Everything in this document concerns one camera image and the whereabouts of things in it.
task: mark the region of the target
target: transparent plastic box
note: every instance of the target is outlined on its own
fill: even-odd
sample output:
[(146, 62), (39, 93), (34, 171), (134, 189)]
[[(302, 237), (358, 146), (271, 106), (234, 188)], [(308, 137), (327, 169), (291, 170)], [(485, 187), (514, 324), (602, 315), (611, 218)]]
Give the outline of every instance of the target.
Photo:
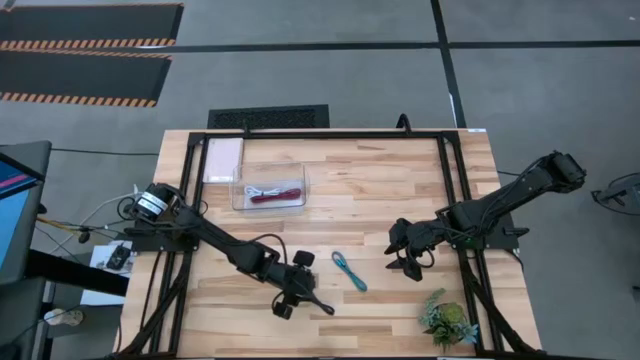
[(302, 211), (309, 197), (309, 175), (297, 162), (243, 164), (234, 169), (229, 192), (236, 211)]

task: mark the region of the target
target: wooden tabletop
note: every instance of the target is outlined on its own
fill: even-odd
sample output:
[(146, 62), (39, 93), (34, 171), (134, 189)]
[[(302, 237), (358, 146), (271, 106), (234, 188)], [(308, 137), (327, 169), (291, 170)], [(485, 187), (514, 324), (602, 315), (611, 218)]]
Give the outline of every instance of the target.
[[(154, 182), (178, 186), (189, 131), (164, 135)], [(499, 185), (484, 132), (460, 131), (465, 165), (473, 197)], [(335, 308), (327, 316), (314, 305), (301, 304), (290, 320), (271, 313), (278, 290), (238, 273), (225, 256), (203, 245), (195, 253), (178, 356), (429, 356), (441, 355), (430, 335), (417, 321), (424, 303), (438, 288), (447, 290), (442, 301), (465, 307), (463, 286), (455, 252), (446, 244), (437, 247), (435, 266), (415, 282), (385, 265), (394, 259), (384, 255), (388, 230), (399, 217), (409, 221), (434, 218), (447, 206), (438, 148), (435, 140), (246, 140), (245, 164), (299, 161), (305, 164), (311, 195), (298, 216), (247, 217), (231, 209), (228, 185), (206, 185), (203, 199), (209, 204), (205, 217), (239, 239), (265, 232), (279, 234), (292, 257), (297, 250), (315, 254), (311, 270), (315, 293)], [(452, 168), (453, 151), (448, 149)], [(199, 154), (194, 158), (197, 164)], [(194, 188), (197, 165), (189, 189)], [(457, 176), (454, 174), (456, 187)], [(459, 189), (457, 198), (461, 199)], [(264, 243), (281, 251), (275, 240)], [(368, 285), (360, 293), (333, 263), (340, 251), (349, 266)], [(122, 312), (123, 344), (137, 333), (155, 253), (135, 260)], [(486, 251), (496, 304), (522, 338), (539, 348), (520, 265), (500, 250)], [(156, 273), (152, 303), (160, 286), (162, 266)], [(150, 306), (147, 314), (153, 310)], [(479, 302), (485, 346), (491, 348), (486, 315)], [(161, 349), (168, 345), (172, 310), (167, 314)], [(470, 345), (457, 345), (447, 355), (473, 354)]]

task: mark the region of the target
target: potted plant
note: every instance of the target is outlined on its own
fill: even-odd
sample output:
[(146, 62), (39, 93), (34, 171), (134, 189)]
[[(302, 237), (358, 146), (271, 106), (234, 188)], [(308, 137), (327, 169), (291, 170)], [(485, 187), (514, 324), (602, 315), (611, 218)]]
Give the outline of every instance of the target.
[(424, 333), (433, 335), (433, 344), (442, 346), (446, 352), (450, 346), (459, 342), (475, 343), (478, 325), (469, 324), (462, 306), (454, 302), (436, 305), (438, 298), (444, 293), (445, 289), (439, 289), (427, 299), (425, 315), (419, 321), (427, 327)]

